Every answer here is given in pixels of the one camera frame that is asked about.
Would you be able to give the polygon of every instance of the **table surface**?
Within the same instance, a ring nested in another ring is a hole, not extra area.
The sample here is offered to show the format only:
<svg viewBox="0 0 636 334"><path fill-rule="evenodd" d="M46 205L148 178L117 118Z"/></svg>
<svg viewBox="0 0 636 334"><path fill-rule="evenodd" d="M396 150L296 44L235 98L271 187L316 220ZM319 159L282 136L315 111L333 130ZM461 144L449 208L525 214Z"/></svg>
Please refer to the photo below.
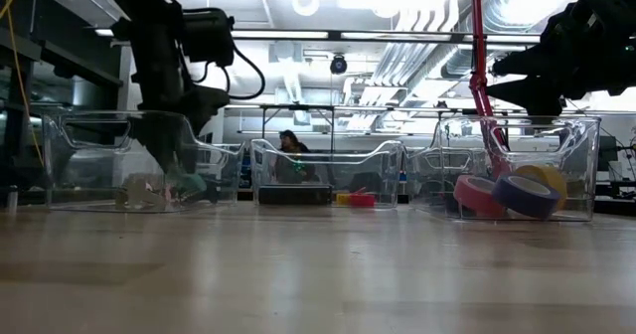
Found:
<svg viewBox="0 0 636 334"><path fill-rule="evenodd" d="M635 333L636 222L409 208L0 218L11 334Z"/></svg>

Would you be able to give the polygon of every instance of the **person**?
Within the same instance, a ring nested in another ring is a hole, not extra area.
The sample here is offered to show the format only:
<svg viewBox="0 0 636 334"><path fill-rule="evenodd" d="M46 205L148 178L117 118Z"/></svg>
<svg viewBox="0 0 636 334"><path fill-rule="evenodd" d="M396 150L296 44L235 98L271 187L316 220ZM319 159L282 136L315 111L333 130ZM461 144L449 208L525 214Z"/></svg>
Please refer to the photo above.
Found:
<svg viewBox="0 0 636 334"><path fill-rule="evenodd" d="M298 140L296 134L291 130L280 132L280 151L290 154L310 153L307 145ZM289 160L300 160L298 156L278 156L275 165L276 180L280 184L299 184L303 181L310 181L315 174L313 165L292 162Z"/></svg>

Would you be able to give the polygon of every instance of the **ceiling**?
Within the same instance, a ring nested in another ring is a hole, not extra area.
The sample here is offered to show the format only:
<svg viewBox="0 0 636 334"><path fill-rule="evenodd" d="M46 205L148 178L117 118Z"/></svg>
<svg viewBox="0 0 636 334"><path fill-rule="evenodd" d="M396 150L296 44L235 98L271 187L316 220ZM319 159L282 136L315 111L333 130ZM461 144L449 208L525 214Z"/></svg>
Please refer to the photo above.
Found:
<svg viewBox="0 0 636 334"><path fill-rule="evenodd" d="M109 27L120 16L110 0L58 1L95 28ZM295 11L293 0L178 1L184 8L221 8L235 17L238 29L471 31L469 0L319 0L311 16ZM485 28L489 33L539 33L548 17L571 1L484 0ZM310 3L299 0L303 8ZM391 16L398 11L391 9L395 4L401 5L401 11ZM265 96L255 102L422 106L447 99L470 104L466 101L470 92L463 82L469 75L470 51L456 46L302 41L291 46L275 41L240 41L237 45L266 76ZM293 62L280 57L279 46L294 50ZM491 59L502 52L506 50L491 53ZM334 54L343 54L348 62L343 75L329 71ZM193 78L200 77L203 65L191 65L191 72ZM229 72L232 94L249 94L259 88L256 73L241 60ZM224 87L224 79L220 70L212 69L204 85ZM366 87L378 85L387 89L369 90L365 95Z"/></svg>

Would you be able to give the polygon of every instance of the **tape roll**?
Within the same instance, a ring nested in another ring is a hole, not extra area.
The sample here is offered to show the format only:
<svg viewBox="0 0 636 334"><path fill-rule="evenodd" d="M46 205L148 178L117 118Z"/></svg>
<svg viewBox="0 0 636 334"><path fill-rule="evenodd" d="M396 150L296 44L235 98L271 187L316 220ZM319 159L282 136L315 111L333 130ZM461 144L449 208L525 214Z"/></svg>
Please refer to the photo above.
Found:
<svg viewBox="0 0 636 334"><path fill-rule="evenodd" d="M560 194L551 186L514 173L500 176L492 194L502 206L541 220L557 209L560 200Z"/></svg>
<svg viewBox="0 0 636 334"><path fill-rule="evenodd" d="M515 170L515 174L535 179L544 185L548 185L560 194L560 200L556 204L556 210L562 210L567 200L567 183L557 168L552 166L526 165Z"/></svg>
<svg viewBox="0 0 636 334"><path fill-rule="evenodd" d="M477 217L497 218L504 215L501 206L492 195L495 183L471 175L457 178L453 196L457 202L477 213Z"/></svg>

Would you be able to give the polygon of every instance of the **yellow tape roll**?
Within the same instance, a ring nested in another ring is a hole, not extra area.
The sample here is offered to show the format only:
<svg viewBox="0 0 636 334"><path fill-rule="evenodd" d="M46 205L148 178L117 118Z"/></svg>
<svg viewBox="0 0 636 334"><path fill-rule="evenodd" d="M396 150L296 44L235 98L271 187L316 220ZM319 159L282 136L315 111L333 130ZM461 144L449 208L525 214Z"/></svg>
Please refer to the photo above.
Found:
<svg viewBox="0 0 636 334"><path fill-rule="evenodd" d="M528 176L539 182L549 185L560 194L560 200L556 204L556 210L562 210L567 200L567 183L559 171L552 166L526 165L515 170L516 174Z"/></svg>

